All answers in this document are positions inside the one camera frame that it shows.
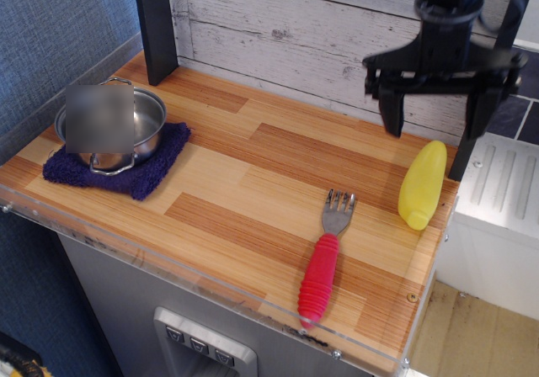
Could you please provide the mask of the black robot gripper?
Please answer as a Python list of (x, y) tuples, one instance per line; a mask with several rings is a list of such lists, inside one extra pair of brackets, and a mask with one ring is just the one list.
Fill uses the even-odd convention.
[(369, 55), (365, 93), (378, 98), (386, 132), (400, 138), (406, 94), (470, 94), (467, 98), (467, 140), (481, 137), (503, 94), (520, 86), (527, 57), (505, 48), (488, 48), (472, 41), (480, 8), (418, 8), (417, 37), (410, 43)]

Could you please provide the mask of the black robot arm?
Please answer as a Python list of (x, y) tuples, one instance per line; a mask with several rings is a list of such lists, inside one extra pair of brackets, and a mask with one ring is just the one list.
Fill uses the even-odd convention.
[[(515, 13), (499, 27), (504, 35), (520, 26), (526, 0), (509, 0)], [(364, 58), (365, 92), (379, 105), (388, 133), (400, 136), (407, 94), (464, 95), (467, 140), (482, 136), (500, 103), (519, 87), (527, 59), (505, 46), (488, 48), (472, 41), (482, 22), (484, 0), (414, 0), (420, 31), (409, 44)]]

